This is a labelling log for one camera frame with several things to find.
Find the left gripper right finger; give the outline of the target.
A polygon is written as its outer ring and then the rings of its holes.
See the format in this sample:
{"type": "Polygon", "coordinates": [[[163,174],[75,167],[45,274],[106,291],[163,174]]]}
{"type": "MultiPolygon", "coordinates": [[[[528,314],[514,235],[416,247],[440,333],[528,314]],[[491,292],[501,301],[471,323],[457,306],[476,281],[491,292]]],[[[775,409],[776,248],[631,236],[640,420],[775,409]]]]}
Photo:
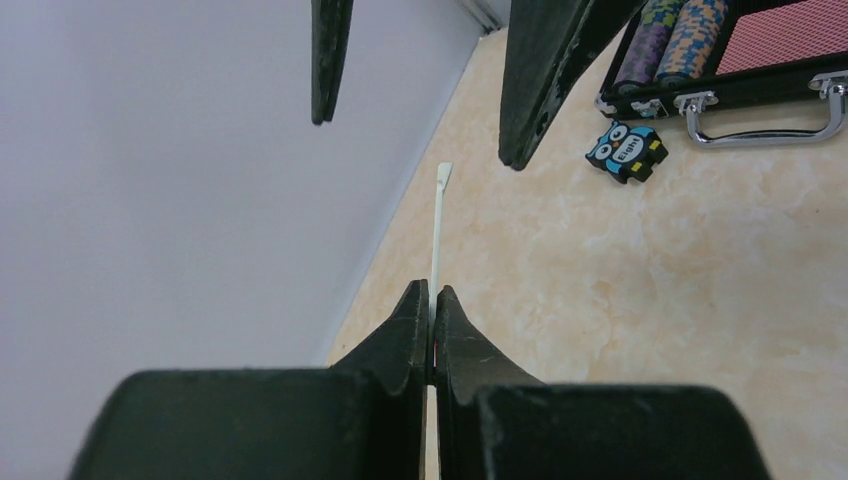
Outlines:
{"type": "Polygon", "coordinates": [[[547,384],[499,350],[445,287],[435,317],[444,479],[766,479],[739,409],[685,384],[547,384]]]}

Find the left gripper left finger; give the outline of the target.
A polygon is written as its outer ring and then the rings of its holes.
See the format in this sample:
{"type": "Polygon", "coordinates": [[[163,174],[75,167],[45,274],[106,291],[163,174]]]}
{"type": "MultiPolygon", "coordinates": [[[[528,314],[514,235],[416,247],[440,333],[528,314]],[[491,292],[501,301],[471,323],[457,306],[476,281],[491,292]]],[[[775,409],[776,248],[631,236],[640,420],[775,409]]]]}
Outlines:
{"type": "Polygon", "coordinates": [[[113,390],[73,479],[420,479],[428,285],[314,369],[147,370],[113,390]]]}

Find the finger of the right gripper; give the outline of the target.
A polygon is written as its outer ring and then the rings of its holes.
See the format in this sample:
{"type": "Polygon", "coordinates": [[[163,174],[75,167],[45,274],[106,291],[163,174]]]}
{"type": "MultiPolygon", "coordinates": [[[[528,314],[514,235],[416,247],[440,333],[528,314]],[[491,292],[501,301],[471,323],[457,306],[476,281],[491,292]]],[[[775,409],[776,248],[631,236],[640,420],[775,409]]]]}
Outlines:
{"type": "Polygon", "coordinates": [[[346,59],[353,0],[312,0],[311,120],[331,122],[346,59]]]}
{"type": "Polygon", "coordinates": [[[570,91],[644,6],[638,0],[511,3],[498,155],[525,169],[570,91]]]}

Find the white battery cover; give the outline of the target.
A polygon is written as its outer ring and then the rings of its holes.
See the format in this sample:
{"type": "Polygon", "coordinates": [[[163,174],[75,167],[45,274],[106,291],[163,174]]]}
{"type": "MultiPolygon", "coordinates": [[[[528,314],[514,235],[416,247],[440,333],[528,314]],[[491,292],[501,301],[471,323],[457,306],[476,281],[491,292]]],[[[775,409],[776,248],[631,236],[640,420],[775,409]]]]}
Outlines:
{"type": "Polygon", "coordinates": [[[433,237],[432,237],[432,255],[431,255],[431,271],[428,282],[428,336],[432,347],[430,348],[431,359],[429,360],[430,378],[433,385],[436,385],[436,367],[437,367],[437,340],[436,340],[436,316],[437,316],[437,298],[441,291],[440,283],[440,249],[441,249],[441,231],[442,217],[444,210],[444,196],[450,181],[453,170],[452,162],[442,162],[438,165],[436,175],[436,191],[434,204],[434,221],[433,221],[433,237]]]}

